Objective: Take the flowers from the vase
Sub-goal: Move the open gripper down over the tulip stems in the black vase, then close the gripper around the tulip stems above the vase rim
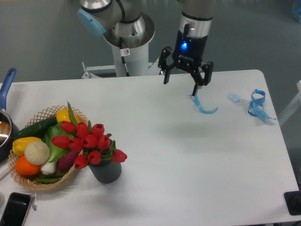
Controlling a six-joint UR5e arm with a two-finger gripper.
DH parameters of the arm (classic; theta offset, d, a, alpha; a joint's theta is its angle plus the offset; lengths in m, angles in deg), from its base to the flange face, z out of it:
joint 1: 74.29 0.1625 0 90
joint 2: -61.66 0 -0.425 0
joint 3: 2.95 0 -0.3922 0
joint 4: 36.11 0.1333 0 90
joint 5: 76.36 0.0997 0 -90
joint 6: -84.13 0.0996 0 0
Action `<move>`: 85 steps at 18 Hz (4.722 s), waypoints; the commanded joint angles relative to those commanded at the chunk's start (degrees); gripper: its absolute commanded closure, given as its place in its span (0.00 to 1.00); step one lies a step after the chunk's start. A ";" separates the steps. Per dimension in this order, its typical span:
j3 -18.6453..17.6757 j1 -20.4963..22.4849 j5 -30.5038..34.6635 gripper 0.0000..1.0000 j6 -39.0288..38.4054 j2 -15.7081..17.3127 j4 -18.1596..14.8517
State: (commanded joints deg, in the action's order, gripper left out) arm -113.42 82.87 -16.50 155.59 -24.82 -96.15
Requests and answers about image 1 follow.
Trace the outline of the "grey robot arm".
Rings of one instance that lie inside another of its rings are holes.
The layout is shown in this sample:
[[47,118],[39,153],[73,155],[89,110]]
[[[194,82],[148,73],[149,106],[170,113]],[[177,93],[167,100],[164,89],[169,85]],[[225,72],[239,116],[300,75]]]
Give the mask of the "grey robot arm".
[[[149,75],[149,43],[155,34],[152,19],[142,12],[140,0],[82,0],[77,14],[94,35],[111,45],[118,77]],[[175,48],[165,47],[158,68],[168,83],[173,68],[190,73],[198,89],[211,81],[213,62],[203,62],[216,1],[183,0]]]

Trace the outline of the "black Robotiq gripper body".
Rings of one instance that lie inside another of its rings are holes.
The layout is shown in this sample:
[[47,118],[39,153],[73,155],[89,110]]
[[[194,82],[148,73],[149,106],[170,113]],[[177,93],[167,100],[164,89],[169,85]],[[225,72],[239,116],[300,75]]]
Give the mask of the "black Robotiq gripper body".
[[207,36],[201,38],[185,37],[178,31],[176,44],[172,53],[175,66],[186,72],[196,71],[201,65]]

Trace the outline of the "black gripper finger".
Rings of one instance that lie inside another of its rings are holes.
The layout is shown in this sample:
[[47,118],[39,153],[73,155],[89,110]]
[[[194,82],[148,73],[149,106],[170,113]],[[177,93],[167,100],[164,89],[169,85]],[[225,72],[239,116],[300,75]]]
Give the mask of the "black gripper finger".
[[214,63],[212,61],[209,61],[207,63],[202,62],[197,69],[193,70],[192,77],[195,81],[195,85],[192,92],[193,96],[197,94],[198,90],[202,86],[206,86],[210,83],[213,73],[213,67]]
[[164,47],[161,51],[160,57],[159,57],[159,61],[158,61],[158,67],[161,69],[161,71],[164,74],[164,84],[167,84],[169,82],[169,78],[170,78],[170,72],[173,68],[175,68],[175,62],[172,59],[172,63],[171,64],[167,64],[167,58],[172,55],[173,50],[171,49],[171,47],[167,46]]

